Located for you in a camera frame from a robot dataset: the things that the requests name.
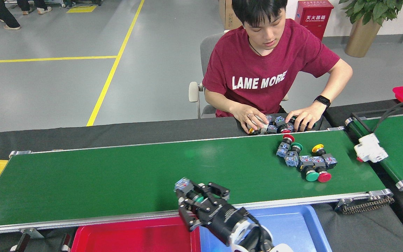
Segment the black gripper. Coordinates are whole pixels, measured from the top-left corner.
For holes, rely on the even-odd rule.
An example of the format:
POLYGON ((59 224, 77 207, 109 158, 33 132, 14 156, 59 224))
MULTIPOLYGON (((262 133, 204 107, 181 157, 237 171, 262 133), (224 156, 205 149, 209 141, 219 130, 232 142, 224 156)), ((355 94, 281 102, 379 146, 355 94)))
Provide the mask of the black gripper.
POLYGON ((225 245, 243 238, 245 231, 250 228, 245 209, 238 210, 230 204, 220 204, 220 198, 216 197, 228 200, 230 190, 213 182, 208 185, 192 182, 192 185, 197 196, 178 198, 179 216, 187 229, 191 232, 203 226, 225 245))

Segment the person's right hand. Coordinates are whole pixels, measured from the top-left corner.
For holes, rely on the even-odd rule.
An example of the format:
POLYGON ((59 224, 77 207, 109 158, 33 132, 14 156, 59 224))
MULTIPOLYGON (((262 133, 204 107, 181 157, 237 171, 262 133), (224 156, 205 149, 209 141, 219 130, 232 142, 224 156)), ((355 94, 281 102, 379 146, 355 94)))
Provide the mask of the person's right hand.
POLYGON ((248 127, 258 130, 269 124, 266 115, 249 105, 234 103, 229 108, 229 113, 231 113, 235 119, 240 122, 240 125, 246 133, 248 132, 248 127))

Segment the person's left hand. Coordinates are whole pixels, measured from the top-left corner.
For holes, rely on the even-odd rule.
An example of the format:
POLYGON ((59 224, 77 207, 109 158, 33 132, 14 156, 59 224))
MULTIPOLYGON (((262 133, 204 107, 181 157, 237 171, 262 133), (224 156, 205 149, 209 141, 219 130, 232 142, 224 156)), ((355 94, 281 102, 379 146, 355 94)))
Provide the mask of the person's left hand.
POLYGON ((296 116, 294 122, 294 131, 311 130, 313 125, 320 120, 327 106, 318 101, 314 101, 312 105, 291 111, 285 118, 285 123, 288 123, 291 118, 296 116))

